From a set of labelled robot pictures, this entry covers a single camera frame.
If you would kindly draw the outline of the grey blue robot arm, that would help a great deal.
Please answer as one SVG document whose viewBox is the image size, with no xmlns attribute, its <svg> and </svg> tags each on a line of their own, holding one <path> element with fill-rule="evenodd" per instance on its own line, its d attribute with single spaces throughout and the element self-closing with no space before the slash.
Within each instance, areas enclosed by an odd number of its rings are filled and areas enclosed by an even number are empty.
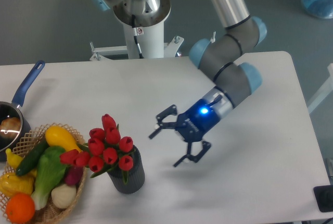
<svg viewBox="0 0 333 224">
<path fill-rule="evenodd" d="M 100 55 L 126 53 L 130 59 L 175 57 L 182 39 L 176 36 L 164 42 L 164 21 L 171 11 L 170 0 L 92 0 L 101 10 L 112 9 L 122 23 L 124 47 L 93 48 L 95 58 Z M 172 105 L 156 116 L 155 134 L 173 129 L 191 147 L 200 142 L 197 155 L 188 148 L 184 159 L 198 162 L 211 144 L 203 140 L 221 119 L 243 102 L 262 83 L 259 71 L 248 63 L 235 61 L 257 46 L 266 36 L 263 21 L 251 17 L 244 0 L 211 0 L 225 28 L 225 35 L 216 40 L 202 39 L 189 52 L 192 63 L 213 83 L 203 98 L 182 114 Z"/>
</svg>

